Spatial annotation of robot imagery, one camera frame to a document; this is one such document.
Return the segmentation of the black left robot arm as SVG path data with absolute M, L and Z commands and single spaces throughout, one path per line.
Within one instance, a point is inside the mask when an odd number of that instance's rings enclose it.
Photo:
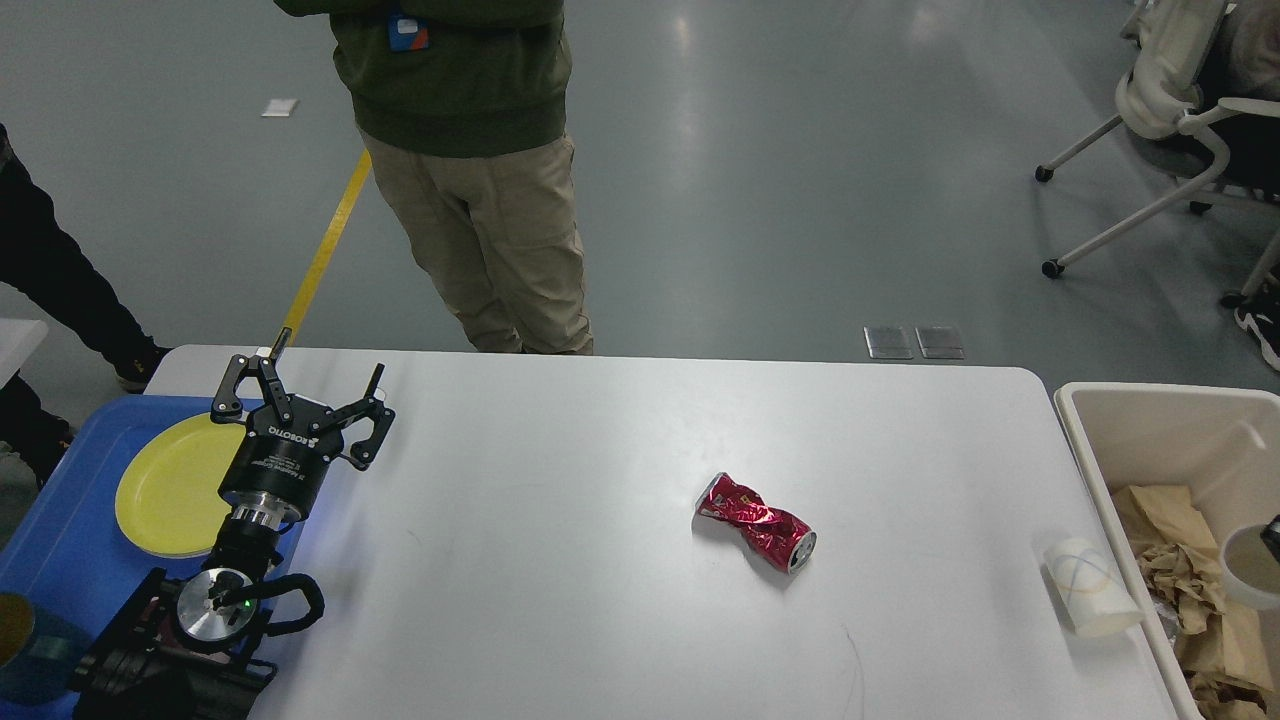
M 288 392 L 276 364 L 291 337 L 228 363 L 210 418 L 244 429 L 218 488 L 229 512 L 196 574 L 151 570 L 88 647 L 68 682 L 73 717 L 244 719 L 278 670 L 255 657 L 262 641 L 324 615 L 315 579 L 278 571 L 279 541 L 310 518 L 335 460 L 372 464 L 396 413 L 378 396 L 383 364 L 340 407 Z

